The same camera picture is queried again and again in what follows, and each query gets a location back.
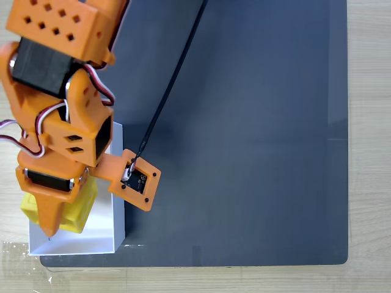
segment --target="red and white wire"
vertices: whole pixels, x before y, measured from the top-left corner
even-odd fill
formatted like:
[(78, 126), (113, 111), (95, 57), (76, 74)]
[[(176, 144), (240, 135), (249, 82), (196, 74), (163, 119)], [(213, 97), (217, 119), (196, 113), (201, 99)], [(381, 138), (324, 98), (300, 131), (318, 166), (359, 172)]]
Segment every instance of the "red and white wire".
[(105, 106), (113, 106), (115, 103), (115, 96), (110, 89), (100, 80), (97, 71), (89, 64), (83, 64), (84, 69), (88, 72), (93, 86), (107, 99), (102, 99)]
[[(69, 121), (68, 104), (67, 104), (67, 102), (65, 100), (63, 100), (63, 101), (61, 101), (61, 102), (59, 102), (57, 104), (51, 105), (49, 107), (46, 107), (35, 118), (35, 135), (37, 136), (38, 146), (40, 148), (39, 151), (32, 151), (30, 148), (28, 148), (27, 146), (23, 145), (22, 143), (17, 141), (12, 136), (0, 135), (0, 141), (10, 142), (10, 143), (16, 145), (21, 150), (25, 151), (27, 154), (29, 154), (32, 157), (42, 157), (45, 154), (45, 151), (46, 151), (45, 150), (45, 146), (41, 145), (41, 143), (39, 141), (39, 135), (43, 133), (42, 123), (43, 123), (45, 118), (50, 113), (52, 113), (54, 110), (56, 110), (56, 109), (58, 109), (60, 107), (63, 107), (63, 106), (65, 106), (67, 108), (66, 118)], [(15, 123), (17, 123), (15, 120), (10, 120), (10, 119), (4, 120), (4, 121), (0, 122), (0, 129), (3, 128), (3, 127), (6, 127), (8, 125), (15, 124)], [(25, 137), (25, 133), (26, 132), (24, 130), (22, 130), (22, 136), (23, 137)]]

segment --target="white cardboard box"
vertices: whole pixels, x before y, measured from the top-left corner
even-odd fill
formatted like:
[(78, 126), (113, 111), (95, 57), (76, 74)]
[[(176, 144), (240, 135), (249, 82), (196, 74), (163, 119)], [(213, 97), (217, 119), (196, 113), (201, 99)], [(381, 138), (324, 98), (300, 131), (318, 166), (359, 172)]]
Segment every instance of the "white cardboard box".
[[(122, 155), (122, 125), (114, 122), (110, 153)], [(59, 230), (48, 238), (41, 228), (29, 224), (29, 254), (92, 255), (114, 253), (125, 239), (123, 199), (107, 191), (109, 183), (97, 180), (99, 192), (81, 234)]]

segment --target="yellow object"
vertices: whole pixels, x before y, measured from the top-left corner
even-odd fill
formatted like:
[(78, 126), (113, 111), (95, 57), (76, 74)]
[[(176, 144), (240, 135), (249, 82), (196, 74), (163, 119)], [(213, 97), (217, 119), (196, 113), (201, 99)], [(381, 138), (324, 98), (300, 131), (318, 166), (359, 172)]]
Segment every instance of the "yellow object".
[[(76, 200), (73, 203), (64, 204), (60, 229), (82, 233), (97, 194), (97, 181), (95, 177), (89, 176)], [(26, 192), (20, 208), (31, 222), (38, 224), (37, 203), (32, 194)]]

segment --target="robotic arm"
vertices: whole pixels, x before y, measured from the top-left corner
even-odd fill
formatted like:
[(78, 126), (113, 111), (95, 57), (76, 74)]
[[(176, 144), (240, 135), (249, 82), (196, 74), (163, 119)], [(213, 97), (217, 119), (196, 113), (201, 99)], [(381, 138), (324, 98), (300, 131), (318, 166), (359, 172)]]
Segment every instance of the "robotic arm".
[(0, 49), (0, 78), (16, 121), (4, 120), (0, 128), (18, 123), (22, 135), (0, 140), (21, 148), (16, 177), (35, 197), (48, 237), (57, 233), (64, 204), (76, 201), (89, 176), (110, 181), (108, 191), (144, 211), (152, 207), (161, 172), (130, 150), (122, 157), (105, 154), (115, 96), (96, 70), (114, 64), (111, 50), (129, 4), (13, 2), (7, 29), (21, 41)]

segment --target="wooden table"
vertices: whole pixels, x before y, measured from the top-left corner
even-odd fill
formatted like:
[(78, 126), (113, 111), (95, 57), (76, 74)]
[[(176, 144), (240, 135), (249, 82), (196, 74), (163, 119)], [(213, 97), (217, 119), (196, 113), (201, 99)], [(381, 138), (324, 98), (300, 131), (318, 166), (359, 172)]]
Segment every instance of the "wooden table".
[[(0, 45), (11, 0), (0, 0)], [(391, 0), (348, 0), (349, 260), (342, 266), (44, 268), (27, 255), (27, 219), (14, 168), (0, 148), (1, 292), (391, 292)], [(0, 86), (0, 117), (12, 117)], [(11, 126), (2, 131), (17, 136)]]

